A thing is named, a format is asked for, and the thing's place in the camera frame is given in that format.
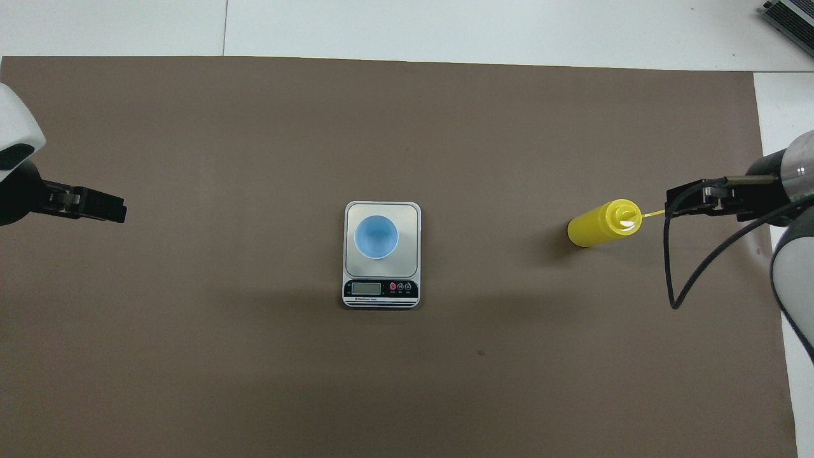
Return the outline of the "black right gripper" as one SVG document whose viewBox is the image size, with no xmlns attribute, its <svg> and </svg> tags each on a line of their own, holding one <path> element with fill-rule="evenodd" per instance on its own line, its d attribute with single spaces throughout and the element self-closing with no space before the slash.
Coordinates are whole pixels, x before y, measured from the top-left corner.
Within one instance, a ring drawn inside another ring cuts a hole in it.
<svg viewBox="0 0 814 458">
<path fill-rule="evenodd" d="M 736 215 L 738 221 L 750 221 L 788 205 L 790 197 L 781 182 L 785 151 L 777 151 L 751 165 L 746 175 L 773 175 L 771 184 L 735 186 L 729 197 L 715 197 L 710 189 L 720 185 L 718 179 L 700 179 L 666 191 L 666 206 L 701 207 L 704 215 Z"/>
</svg>

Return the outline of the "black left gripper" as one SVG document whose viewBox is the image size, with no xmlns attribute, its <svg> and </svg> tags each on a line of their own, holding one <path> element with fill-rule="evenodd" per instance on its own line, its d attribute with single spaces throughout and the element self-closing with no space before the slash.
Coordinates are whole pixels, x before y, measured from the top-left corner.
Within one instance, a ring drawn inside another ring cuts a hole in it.
<svg viewBox="0 0 814 458">
<path fill-rule="evenodd" d="M 44 180 L 32 160 L 24 160 L 1 184 L 1 225 L 17 223 L 30 212 L 124 223 L 127 207 L 121 197 L 86 186 L 76 186 L 74 194 L 72 186 Z"/>
</svg>

